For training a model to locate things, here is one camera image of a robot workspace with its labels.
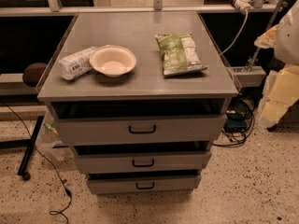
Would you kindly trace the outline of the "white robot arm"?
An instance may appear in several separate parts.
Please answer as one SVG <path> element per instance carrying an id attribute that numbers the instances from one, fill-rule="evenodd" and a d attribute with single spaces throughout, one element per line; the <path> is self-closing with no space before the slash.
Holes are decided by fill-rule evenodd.
<path id="1" fill-rule="evenodd" d="M 299 100 L 299 0 L 277 25 L 260 35 L 254 45 L 261 49 L 272 48 L 275 57 L 285 63 L 266 95 L 259 117 L 261 127 L 271 128 Z"/>

